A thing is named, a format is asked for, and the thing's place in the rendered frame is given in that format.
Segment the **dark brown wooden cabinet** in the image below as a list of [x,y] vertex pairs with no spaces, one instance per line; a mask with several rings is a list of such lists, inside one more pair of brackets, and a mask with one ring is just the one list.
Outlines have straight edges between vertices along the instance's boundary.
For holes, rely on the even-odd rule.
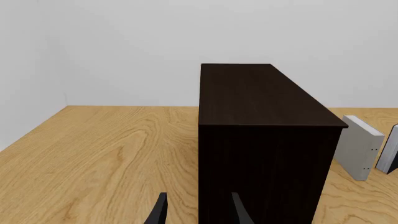
[[198,224],[312,224],[348,125],[270,64],[204,63]]

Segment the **black book with white pages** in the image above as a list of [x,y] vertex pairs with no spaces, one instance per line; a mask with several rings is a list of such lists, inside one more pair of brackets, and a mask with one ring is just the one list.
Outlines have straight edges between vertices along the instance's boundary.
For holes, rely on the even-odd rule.
[[381,155],[377,161],[376,169],[389,174],[398,168],[398,124],[395,124],[387,138]]

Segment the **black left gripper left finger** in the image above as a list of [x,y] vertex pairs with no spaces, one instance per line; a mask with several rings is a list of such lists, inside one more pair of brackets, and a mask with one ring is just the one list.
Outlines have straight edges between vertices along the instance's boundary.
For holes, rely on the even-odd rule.
[[167,218],[167,193],[162,192],[150,212],[149,216],[145,220],[145,224],[165,224]]

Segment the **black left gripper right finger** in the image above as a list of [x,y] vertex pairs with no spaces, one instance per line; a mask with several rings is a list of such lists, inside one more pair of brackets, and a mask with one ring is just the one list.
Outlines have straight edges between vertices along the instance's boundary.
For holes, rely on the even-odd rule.
[[254,224],[253,220],[249,216],[248,212],[246,211],[239,194],[236,192],[231,193],[234,205],[234,222],[236,224]]

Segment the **grey book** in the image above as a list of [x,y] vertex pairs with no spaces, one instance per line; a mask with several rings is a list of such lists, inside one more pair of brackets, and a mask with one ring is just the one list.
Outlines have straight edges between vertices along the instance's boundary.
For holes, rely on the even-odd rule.
[[344,115],[334,159],[354,180],[365,181],[374,165],[384,134],[355,115]]

